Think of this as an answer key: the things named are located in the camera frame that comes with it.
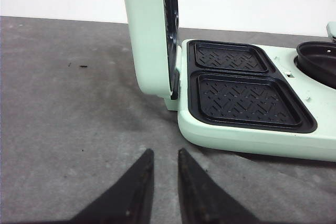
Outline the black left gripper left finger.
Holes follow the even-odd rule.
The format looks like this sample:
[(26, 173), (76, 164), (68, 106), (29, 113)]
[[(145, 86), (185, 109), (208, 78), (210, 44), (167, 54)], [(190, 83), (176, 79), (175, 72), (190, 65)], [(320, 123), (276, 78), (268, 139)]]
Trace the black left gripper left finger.
[(146, 149), (119, 180), (75, 215), (72, 223), (150, 223), (154, 152)]

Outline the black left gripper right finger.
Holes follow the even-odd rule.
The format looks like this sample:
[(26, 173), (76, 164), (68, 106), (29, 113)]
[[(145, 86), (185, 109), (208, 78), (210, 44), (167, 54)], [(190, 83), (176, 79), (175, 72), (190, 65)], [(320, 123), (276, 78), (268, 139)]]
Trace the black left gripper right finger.
[(178, 151), (178, 190), (182, 223), (258, 223), (185, 148)]

